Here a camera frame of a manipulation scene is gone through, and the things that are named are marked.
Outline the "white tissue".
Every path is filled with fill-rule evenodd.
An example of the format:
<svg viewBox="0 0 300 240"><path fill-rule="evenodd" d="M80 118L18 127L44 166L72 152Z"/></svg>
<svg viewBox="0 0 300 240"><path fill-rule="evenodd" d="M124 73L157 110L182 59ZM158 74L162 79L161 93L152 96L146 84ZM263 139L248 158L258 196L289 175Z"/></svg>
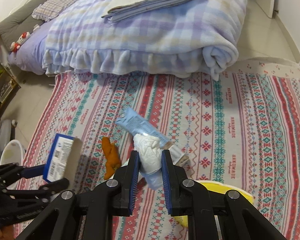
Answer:
<svg viewBox="0 0 300 240"><path fill-rule="evenodd" d="M134 150L139 154L139 172L152 190L162 187L162 163L160 139L148 134L136 134L133 138Z"/></svg>

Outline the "plaid pillow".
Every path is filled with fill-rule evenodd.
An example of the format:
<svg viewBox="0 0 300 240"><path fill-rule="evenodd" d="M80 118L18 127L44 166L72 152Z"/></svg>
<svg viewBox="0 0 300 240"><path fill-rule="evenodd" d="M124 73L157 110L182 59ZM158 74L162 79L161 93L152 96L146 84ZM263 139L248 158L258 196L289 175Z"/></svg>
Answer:
<svg viewBox="0 0 300 240"><path fill-rule="evenodd" d="M47 0L36 7L32 13L35 20L49 22L78 0Z"/></svg>

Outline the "wooden toy shelf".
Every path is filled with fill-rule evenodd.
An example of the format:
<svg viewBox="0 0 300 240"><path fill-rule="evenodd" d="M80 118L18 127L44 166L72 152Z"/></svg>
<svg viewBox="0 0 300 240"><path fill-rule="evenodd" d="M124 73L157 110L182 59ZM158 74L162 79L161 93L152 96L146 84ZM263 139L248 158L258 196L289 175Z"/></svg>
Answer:
<svg viewBox="0 0 300 240"><path fill-rule="evenodd" d="M14 77L0 65L0 119L10 101L20 89Z"/></svg>

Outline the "lavender bed sheet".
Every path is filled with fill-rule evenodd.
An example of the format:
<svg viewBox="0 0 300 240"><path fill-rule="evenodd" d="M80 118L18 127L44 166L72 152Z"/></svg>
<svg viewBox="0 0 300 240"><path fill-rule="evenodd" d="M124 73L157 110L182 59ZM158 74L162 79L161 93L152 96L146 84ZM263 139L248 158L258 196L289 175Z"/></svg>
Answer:
<svg viewBox="0 0 300 240"><path fill-rule="evenodd" d="M45 51L45 40L54 20L46 22L31 34L30 38L21 45L17 53L8 56L10 66L17 66L26 72L43 75L45 70L42 61Z"/></svg>

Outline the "orange peel piece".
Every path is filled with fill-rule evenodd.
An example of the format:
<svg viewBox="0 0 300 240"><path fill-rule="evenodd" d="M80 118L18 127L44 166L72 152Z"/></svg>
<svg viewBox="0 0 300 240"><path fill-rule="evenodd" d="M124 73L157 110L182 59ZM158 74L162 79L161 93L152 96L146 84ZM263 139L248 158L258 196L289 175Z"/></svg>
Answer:
<svg viewBox="0 0 300 240"><path fill-rule="evenodd" d="M113 142L110 142L108 137L102 138L101 146L106 158L106 172L104 174L104 180L108 180L114 175L115 171L121 167L122 163L117 146Z"/></svg>

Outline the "dark blue cardboard box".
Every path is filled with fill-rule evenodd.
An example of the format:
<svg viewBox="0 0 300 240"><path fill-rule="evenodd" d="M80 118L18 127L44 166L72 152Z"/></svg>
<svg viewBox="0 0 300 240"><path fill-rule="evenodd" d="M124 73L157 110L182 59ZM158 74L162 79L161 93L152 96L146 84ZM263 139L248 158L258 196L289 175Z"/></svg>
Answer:
<svg viewBox="0 0 300 240"><path fill-rule="evenodd" d="M57 133L45 164L43 179L52 183L65 178L69 181L68 189L73 189L82 145L79 138Z"/></svg>

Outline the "grey bed headboard cushion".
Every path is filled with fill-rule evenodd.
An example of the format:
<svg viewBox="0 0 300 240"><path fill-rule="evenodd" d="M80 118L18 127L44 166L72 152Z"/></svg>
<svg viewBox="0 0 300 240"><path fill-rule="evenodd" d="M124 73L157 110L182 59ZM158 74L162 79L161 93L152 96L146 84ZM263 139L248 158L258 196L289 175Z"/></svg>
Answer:
<svg viewBox="0 0 300 240"><path fill-rule="evenodd" d="M47 0L31 0L0 22L0 38L3 46L10 53L11 43L16 42L21 34L33 32L34 26L44 24L44 20L32 17L34 9Z"/></svg>

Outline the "hello kitty plush toy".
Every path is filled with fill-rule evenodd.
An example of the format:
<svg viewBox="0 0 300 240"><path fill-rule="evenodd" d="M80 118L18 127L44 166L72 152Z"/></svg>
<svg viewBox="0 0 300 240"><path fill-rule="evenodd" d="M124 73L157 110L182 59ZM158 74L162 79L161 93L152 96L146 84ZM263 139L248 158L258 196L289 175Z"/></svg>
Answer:
<svg viewBox="0 0 300 240"><path fill-rule="evenodd" d="M20 47L30 38L30 36L31 34L29 32L22 33L17 41L11 43L11 52L16 53L20 49Z"/></svg>

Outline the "white trash bin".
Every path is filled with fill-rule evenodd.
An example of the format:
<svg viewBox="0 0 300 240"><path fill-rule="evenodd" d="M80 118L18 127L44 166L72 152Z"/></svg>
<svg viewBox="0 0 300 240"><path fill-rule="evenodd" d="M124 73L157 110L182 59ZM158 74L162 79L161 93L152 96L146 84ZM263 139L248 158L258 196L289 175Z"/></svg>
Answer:
<svg viewBox="0 0 300 240"><path fill-rule="evenodd" d="M11 140L2 152L0 166L3 169L0 170L0 177L8 190L17 189L25 153L25 148L17 139Z"/></svg>

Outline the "light blue milk carton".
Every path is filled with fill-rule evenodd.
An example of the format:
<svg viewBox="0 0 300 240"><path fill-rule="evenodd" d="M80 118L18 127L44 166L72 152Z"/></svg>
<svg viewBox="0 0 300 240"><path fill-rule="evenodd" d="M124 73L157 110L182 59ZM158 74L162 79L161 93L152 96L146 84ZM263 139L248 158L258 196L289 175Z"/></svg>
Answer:
<svg viewBox="0 0 300 240"><path fill-rule="evenodd" d="M132 108L126 108L123 114L117 118L115 124L121 126L131 135L151 135L160 140L160 148L169 150L174 165L184 166L189 160L189 156L173 143L168 137L159 132L148 120L140 116Z"/></svg>

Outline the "patterned pink bed sheet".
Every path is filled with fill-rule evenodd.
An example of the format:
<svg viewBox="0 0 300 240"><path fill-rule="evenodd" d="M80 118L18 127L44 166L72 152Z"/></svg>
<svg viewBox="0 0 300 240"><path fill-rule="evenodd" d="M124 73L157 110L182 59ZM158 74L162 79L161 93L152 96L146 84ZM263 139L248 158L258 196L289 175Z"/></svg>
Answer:
<svg viewBox="0 0 300 240"><path fill-rule="evenodd" d="M102 137L127 160L133 138L116 125L127 107L188 156L194 180L236 186L287 239L300 239L300 65L277 58L237 62L218 81L133 73L61 74L24 159L44 163L62 133L81 139L74 189L103 181Z"/></svg>

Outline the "plaid purple fleece blanket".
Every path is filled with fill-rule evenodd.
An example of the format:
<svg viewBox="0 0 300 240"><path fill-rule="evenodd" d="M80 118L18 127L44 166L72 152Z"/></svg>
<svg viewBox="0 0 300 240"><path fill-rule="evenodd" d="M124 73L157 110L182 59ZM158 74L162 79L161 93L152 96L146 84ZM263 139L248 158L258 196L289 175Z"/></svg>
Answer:
<svg viewBox="0 0 300 240"><path fill-rule="evenodd" d="M125 75L134 71L218 80L238 59L247 0L191 0L117 23L103 17L112 0L78 0L45 38L46 74Z"/></svg>

